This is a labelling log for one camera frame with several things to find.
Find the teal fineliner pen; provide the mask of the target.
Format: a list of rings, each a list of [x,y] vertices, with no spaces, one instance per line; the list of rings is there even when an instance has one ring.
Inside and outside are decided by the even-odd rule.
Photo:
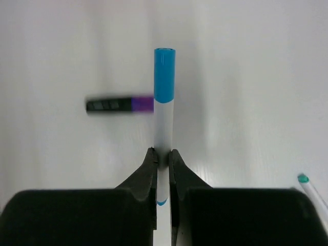
[[[327,204],[323,201],[318,191],[311,183],[309,177],[301,173],[297,176],[297,179],[306,195],[316,207],[316,209],[318,209],[321,213],[327,215]]]

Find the blue fineliner pen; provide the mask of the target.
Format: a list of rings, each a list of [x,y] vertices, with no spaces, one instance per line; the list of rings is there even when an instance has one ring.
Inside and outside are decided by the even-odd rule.
[[[171,245],[169,153],[173,138],[175,55],[172,48],[154,50],[154,149],[158,156],[156,203],[160,213],[156,245]]]

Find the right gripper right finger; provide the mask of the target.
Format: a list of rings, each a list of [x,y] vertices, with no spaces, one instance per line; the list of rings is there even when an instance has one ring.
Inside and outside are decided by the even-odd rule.
[[[310,199],[296,189],[214,188],[169,154],[172,245],[327,245]]]

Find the purple highlighter marker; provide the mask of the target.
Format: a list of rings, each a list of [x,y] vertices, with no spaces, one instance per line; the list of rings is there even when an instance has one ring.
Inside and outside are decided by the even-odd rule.
[[[142,96],[107,96],[99,98],[88,98],[85,109],[90,113],[153,113],[154,97]]]

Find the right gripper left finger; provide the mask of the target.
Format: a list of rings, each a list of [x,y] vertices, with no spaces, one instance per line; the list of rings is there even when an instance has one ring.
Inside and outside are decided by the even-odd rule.
[[[1,245],[152,245],[157,155],[113,189],[24,190],[1,213]]]

